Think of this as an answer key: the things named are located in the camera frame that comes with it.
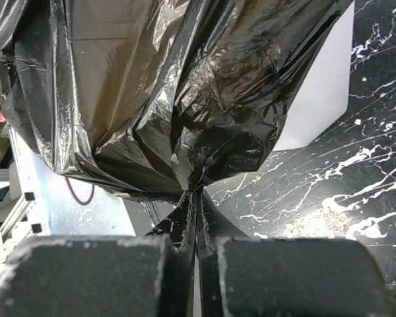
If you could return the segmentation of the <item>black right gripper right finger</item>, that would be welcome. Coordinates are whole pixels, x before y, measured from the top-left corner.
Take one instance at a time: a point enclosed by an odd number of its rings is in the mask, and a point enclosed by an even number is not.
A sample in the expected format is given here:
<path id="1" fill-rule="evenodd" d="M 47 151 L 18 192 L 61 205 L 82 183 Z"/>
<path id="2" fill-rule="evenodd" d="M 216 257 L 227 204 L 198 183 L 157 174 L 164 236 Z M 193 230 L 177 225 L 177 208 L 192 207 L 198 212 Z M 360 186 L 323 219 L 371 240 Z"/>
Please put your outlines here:
<path id="1" fill-rule="evenodd" d="M 208 194 L 197 209 L 197 257 L 204 316 L 396 316 L 362 244 L 250 238 Z"/>

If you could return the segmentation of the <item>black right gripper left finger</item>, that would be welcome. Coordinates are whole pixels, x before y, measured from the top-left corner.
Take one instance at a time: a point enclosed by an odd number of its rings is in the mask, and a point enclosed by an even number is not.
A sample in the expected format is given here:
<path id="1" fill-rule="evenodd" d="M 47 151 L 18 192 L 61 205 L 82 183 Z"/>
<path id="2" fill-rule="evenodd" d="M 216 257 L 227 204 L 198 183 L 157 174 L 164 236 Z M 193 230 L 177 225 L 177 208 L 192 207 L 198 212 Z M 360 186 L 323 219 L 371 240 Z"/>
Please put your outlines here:
<path id="1" fill-rule="evenodd" d="M 191 316 L 197 194 L 143 236 L 34 236 L 0 274 L 0 316 Z"/>

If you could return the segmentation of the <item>black trash bag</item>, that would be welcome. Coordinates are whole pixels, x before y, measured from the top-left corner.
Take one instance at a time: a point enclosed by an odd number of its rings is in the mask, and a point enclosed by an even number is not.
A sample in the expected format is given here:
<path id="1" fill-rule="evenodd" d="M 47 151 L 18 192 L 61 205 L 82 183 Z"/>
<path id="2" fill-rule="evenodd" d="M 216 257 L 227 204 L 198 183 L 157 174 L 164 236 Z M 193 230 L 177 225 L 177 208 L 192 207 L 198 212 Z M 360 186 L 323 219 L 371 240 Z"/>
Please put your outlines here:
<path id="1" fill-rule="evenodd" d="M 348 1 L 0 1 L 2 113 L 56 174 L 176 201 L 274 149 Z"/>

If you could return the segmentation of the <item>white faceted trash bin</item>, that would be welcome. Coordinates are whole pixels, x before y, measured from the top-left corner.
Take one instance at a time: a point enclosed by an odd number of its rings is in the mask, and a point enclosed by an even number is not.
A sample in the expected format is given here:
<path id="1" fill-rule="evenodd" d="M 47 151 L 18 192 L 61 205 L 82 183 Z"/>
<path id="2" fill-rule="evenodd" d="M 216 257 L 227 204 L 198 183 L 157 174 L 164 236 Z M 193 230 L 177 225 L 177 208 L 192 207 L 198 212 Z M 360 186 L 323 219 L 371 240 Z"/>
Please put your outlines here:
<path id="1" fill-rule="evenodd" d="M 287 113 L 274 151 L 308 146 L 347 110 L 354 1 L 332 27 Z"/>

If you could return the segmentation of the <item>aluminium rail with slots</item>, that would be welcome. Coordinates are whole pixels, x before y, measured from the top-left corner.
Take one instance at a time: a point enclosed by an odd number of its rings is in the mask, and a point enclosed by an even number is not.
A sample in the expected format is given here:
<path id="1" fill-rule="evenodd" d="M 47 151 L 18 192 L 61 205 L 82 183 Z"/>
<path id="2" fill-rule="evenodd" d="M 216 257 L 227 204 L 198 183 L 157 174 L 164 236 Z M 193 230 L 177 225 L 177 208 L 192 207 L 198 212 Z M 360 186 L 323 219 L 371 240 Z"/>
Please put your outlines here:
<path id="1" fill-rule="evenodd" d="M 8 190 L 0 202 L 0 265 L 21 240 L 42 231 L 35 156 L 15 129 L 6 127 L 4 135 L 13 163 L 0 169 L 0 190 Z"/>

